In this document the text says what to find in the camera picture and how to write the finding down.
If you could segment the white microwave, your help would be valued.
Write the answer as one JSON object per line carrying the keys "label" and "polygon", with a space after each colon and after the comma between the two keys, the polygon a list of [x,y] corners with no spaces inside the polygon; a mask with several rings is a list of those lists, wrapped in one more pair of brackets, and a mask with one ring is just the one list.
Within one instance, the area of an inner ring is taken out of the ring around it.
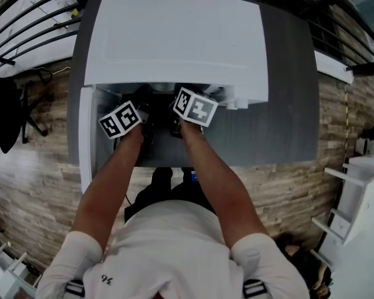
{"label": "white microwave", "polygon": [[260,7],[243,0],[101,0],[79,105],[79,166],[86,189],[97,172],[99,91],[127,83],[200,83],[220,105],[245,109],[269,99]]}

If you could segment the person in white coat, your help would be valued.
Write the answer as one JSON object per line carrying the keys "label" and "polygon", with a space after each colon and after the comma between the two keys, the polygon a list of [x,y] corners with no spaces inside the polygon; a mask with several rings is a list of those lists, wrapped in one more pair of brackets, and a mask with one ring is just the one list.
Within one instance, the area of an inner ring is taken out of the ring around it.
{"label": "person in white coat", "polygon": [[37,299],[63,299],[71,280],[85,299],[243,299],[242,286],[260,280],[266,299],[309,299],[297,269],[265,234],[231,248],[218,218],[187,201],[165,201],[137,212],[107,253],[83,232],[70,232],[37,289]]}

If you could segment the person's black trousers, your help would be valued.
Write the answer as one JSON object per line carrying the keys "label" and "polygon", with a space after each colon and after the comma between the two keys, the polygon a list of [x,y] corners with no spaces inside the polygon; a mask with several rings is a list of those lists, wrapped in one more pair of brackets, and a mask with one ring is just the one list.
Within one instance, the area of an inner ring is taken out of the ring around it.
{"label": "person's black trousers", "polygon": [[171,188],[173,171],[171,168],[156,168],[151,177],[151,183],[137,194],[135,202],[125,208],[125,223],[142,209],[164,201],[188,201],[197,204],[215,214],[199,182],[191,181],[193,168],[182,168],[183,181]]}

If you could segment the person's right forearm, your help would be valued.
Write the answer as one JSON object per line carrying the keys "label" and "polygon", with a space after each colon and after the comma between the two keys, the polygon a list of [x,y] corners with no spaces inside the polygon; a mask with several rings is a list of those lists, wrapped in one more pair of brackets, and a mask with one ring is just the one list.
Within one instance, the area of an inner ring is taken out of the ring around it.
{"label": "person's right forearm", "polygon": [[180,121],[183,144],[201,189],[214,209],[225,244],[267,234],[249,193],[236,173],[214,152],[198,125]]}

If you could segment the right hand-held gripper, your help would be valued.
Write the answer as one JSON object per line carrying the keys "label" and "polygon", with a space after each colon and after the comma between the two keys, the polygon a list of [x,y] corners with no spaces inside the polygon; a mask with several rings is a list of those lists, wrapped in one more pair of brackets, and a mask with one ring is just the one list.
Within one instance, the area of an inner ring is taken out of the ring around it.
{"label": "right hand-held gripper", "polygon": [[218,102],[195,86],[176,86],[175,99],[170,105],[170,135],[181,138],[180,121],[207,128],[216,112]]}

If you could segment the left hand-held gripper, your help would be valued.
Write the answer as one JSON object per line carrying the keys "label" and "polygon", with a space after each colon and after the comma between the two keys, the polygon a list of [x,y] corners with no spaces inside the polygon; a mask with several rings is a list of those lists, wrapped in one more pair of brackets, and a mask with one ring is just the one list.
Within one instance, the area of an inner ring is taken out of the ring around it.
{"label": "left hand-held gripper", "polygon": [[148,136],[152,111],[147,102],[134,104],[129,100],[99,118],[98,125],[110,140],[124,137],[138,125],[142,134]]}

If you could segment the white box red print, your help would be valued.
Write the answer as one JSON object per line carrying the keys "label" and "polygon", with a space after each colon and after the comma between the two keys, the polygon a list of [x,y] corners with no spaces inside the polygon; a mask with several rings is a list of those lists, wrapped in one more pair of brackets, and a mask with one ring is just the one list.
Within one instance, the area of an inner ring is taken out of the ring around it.
{"label": "white box red print", "polygon": [[374,140],[359,138],[355,143],[355,152],[359,155],[374,156]]}

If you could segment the black office chair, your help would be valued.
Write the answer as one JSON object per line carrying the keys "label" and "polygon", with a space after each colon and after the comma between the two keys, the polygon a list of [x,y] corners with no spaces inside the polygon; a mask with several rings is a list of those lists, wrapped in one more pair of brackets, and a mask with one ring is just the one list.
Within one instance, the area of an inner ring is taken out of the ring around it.
{"label": "black office chair", "polygon": [[26,125],[29,124],[41,136],[48,135],[48,131],[38,127],[31,117],[33,109],[43,100],[50,98],[48,92],[44,92],[37,100],[28,103],[29,87],[33,81],[27,82],[21,89],[17,86],[13,77],[0,77],[0,149],[6,154],[16,143],[18,136],[22,136],[22,142],[26,144]]}

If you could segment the person's left forearm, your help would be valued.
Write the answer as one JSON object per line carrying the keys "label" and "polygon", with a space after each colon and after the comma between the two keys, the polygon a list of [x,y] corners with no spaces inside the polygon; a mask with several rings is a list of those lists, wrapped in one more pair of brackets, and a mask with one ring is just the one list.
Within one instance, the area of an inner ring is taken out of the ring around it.
{"label": "person's left forearm", "polygon": [[77,209],[71,231],[92,237],[102,252],[105,252],[115,219],[127,195],[143,140],[140,125],[121,139],[89,184]]}

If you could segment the white shelving unit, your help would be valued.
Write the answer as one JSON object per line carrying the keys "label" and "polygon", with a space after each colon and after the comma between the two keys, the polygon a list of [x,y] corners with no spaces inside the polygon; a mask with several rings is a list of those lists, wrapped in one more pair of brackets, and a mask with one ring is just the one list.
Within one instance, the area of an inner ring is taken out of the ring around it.
{"label": "white shelving unit", "polygon": [[342,263],[342,252],[348,244],[370,228],[374,208],[374,157],[350,158],[341,171],[325,168],[324,173],[341,180],[342,188],[328,221],[311,218],[325,237],[318,250],[310,253],[334,271]]}

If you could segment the black harness buckle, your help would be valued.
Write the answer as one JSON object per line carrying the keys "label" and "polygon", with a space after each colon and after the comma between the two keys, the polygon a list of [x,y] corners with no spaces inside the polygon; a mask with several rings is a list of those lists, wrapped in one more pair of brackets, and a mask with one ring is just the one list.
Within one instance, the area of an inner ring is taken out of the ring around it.
{"label": "black harness buckle", "polygon": [[267,289],[260,280],[249,279],[244,281],[242,286],[243,299],[263,299],[267,298]]}
{"label": "black harness buckle", "polygon": [[85,289],[81,280],[71,280],[65,286],[63,299],[84,299]]}

